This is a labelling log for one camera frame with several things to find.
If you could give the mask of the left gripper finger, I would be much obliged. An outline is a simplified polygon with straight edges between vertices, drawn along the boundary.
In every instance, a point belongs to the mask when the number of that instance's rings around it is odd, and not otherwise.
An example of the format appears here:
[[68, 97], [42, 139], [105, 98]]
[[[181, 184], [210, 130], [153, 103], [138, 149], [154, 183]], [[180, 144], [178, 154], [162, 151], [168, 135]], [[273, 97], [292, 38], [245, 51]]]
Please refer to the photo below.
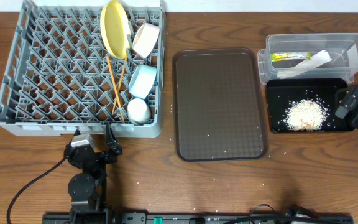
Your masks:
[[122, 146], [119, 144], [119, 141], [113, 134], [111, 125], [109, 123], [106, 124], [105, 145], [109, 148], [110, 151], [114, 153], [115, 156], [122, 154]]
[[78, 142], [81, 140], [80, 134], [80, 131], [77, 129], [70, 141], [70, 145], [78, 145]]

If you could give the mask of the wooden chopstick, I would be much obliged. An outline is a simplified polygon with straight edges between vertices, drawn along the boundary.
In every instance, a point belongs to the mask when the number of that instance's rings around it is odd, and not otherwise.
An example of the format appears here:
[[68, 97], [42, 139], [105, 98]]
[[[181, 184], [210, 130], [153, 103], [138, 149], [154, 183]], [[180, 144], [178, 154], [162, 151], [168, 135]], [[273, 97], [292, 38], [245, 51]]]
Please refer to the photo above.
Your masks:
[[111, 81], [112, 81], [113, 89], [114, 89], [114, 93], [115, 93], [115, 102], [114, 102], [114, 104], [118, 106], [118, 110], [119, 110], [119, 113], [120, 113], [120, 116], [121, 116], [121, 120], [122, 120], [123, 123], [125, 123], [124, 115], [123, 115], [123, 113], [121, 111], [121, 101], [119, 99], [119, 92], [117, 90], [117, 86], [116, 86], [116, 82], [115, 82], [115, 79], [114, 79], [112, 66], [111, 66], [110, 59], [109, 59], [108, 56], [106, 57], [106, 60], [107, 60], [107, 65], [108, 65], [108, 69], [109, 69], [109, 73], [110, 73], [110, 76], [111, 76]]
[[116, 93], [116, 100], [114, 102], [113, 109], [112, 109], [113, 113], [115, 112], [117, 106], [118, 106], [118, 108], [121, 107], [121, 101], [119, 99], [119, 94], [120, 94], [120, 90], [121, 90], [122, 80], [123, 80], [123, 77], [124, 77], [124, 74], [125, 74], [125, 71], [126, 71], [127, 59], [128, 59], [128, 56], [125, 57], [124, 63], [123, 63], [123, 66], [122, 66], [122, 71], [121, 71], [119, 84], [118, 84], [118, 89], [117, 89], [117, 93]]

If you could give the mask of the white cup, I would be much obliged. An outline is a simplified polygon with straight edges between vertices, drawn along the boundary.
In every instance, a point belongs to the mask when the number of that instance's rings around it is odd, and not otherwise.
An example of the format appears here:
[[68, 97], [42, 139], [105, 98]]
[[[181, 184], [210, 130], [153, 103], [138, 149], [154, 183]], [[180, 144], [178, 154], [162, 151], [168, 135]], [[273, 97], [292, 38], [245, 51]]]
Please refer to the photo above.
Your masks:
[[145, 124], [151, 118], [149, 106], [141, 98], [132, 99], [127, 106], [129, 121], [134, 124]]

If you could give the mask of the light blue bowl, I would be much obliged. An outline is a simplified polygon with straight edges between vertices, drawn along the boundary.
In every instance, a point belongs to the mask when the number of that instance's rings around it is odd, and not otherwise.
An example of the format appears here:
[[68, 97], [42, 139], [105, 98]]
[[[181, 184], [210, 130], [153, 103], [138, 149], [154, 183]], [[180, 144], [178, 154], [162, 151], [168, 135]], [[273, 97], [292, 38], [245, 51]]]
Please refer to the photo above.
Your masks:
[[153, 87], [156, 76], [156, 67], [139, 65], [132, 74], [129, 93], [136, 98], [145, 99]]

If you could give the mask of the white bowl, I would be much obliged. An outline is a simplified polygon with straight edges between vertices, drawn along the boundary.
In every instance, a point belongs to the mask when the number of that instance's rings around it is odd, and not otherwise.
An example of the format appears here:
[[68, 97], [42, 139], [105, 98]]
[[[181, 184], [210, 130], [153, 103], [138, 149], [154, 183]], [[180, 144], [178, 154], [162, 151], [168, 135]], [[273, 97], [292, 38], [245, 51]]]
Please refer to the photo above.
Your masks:
[[138, 29], [132, 42], [133, 50], [142, 58], [147, 58], [158, 41], [159, 26], [144, 23]]

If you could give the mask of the yellow plate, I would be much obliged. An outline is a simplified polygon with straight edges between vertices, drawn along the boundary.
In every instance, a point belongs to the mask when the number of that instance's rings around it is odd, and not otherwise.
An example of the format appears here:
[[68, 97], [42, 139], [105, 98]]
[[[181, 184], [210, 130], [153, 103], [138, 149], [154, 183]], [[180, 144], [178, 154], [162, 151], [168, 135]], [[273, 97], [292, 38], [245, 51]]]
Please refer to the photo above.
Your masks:
[[102, 8], [100, 29], [106, 50], [113, 57], [124, 59], [130, 47], [127, 36], [131, 32], [127, 14], [118, 1], [110, 1]]

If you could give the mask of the leftover rice pile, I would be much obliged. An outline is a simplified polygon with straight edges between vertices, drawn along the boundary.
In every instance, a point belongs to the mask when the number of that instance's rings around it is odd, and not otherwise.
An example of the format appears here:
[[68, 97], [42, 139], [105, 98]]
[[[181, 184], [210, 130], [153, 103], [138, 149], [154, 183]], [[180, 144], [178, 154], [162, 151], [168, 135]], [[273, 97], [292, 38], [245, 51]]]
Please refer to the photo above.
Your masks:
[[323, 101], [302, 99], [291, 101], [285, 110], [283, 123], [290, 131], [321, 131], [330, 115]]

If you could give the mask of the green snack wrapper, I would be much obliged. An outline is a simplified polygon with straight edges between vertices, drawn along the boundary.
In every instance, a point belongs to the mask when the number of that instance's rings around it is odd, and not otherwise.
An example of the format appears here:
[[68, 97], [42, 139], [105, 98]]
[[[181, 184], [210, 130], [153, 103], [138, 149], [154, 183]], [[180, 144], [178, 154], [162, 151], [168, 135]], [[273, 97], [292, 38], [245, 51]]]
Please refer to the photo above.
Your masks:
[[284, 60], [309, 60], [311, 54], [309, 52], [275, 52], [270, 54], [272, 62], [280, 62]]

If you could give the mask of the white paper chopstick sleeve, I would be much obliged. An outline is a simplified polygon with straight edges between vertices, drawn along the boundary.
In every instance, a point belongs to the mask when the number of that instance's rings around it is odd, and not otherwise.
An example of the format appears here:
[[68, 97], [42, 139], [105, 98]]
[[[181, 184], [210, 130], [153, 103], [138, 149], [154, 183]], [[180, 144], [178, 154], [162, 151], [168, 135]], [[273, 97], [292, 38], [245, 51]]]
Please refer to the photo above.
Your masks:
[[302, 73], [305, 73], [314, 68], [318, 68], [325, 63], [330, 62], [332, 59], [326, 50], [322, 50], [317, 54], [311, 56], [309, 60], [302, 60], [299, 64], [295, 65], [292, 68], [286, 68], [284, 70], [278, 71], [278, 78], [292, 78]]

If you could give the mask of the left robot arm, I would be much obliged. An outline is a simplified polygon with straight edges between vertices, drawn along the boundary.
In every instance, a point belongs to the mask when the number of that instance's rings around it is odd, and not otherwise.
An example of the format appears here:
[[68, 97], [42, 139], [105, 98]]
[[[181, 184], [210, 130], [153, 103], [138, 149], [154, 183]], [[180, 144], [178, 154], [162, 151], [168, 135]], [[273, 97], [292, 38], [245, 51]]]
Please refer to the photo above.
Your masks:
[[106, 206], [106, 166], [117, 162], [122, 147], [106, 125], [105, 145], [108, 150], [96, 152], [96, 142], [90, 134], [75, 131], [64, 150], [70, 165], [81, 169], [68, 184], [71, 197], [70, 223], [113, 223], [112, 210]]

